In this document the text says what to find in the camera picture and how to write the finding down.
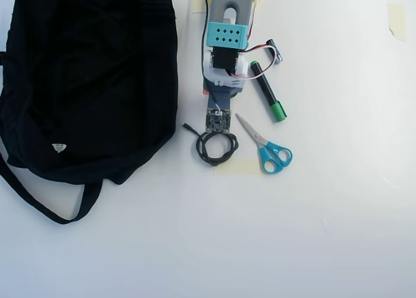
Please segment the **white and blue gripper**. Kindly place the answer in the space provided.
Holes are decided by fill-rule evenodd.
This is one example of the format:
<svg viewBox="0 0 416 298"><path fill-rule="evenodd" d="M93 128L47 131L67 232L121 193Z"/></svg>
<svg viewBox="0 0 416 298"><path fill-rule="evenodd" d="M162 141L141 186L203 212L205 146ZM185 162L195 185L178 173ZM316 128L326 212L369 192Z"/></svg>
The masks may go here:
<svg viewBox="0 0 416 298"><path fill-rule="evenodd" d="M208 95L208 109L231 109L231 99L242 92L244 81L224 69L203 69L203 95Z"/></svg>

